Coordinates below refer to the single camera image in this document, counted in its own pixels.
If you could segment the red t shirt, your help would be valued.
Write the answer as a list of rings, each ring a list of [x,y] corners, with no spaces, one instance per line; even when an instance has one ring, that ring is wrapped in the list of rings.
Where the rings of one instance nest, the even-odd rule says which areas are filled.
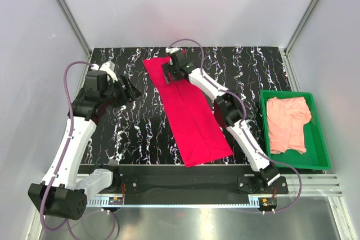
[[[162,65],[169,61],[155,57],[143,64],[159,92],[185,167],[233,155],[202,91],[186,80],[165,81]]]

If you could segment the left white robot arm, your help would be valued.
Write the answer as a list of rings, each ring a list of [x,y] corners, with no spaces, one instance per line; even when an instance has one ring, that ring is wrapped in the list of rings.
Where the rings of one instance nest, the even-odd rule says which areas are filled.
[[[122,184],[115,165],[98,165],[77,181],[84,151],[109,109],[121,108],[141,96],[125,75],[116,75],[112,61],[93,64],[74,100],[68,100],[65,133],[56,156],[40,183],[32,183],[28,196],[42,218],[78,220],[87,202],[101,191],[117,192]]]

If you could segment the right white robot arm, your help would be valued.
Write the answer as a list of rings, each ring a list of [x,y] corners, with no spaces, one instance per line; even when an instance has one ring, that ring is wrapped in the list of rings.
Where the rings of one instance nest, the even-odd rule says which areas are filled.
[[[228,88],[215,81],[203,70],[202,66],[196,65],[187,58],[179,47],[168,47],[165,51],[170,57],[169,62],[162,65],[165,81],[170,83],[186,80],[211,99],[217,123],[234,137],[250,162],[250,167],[256,177],[257,190],[262,193],[270,192],[275,187],[280,173],[248,128],[243,101]]]

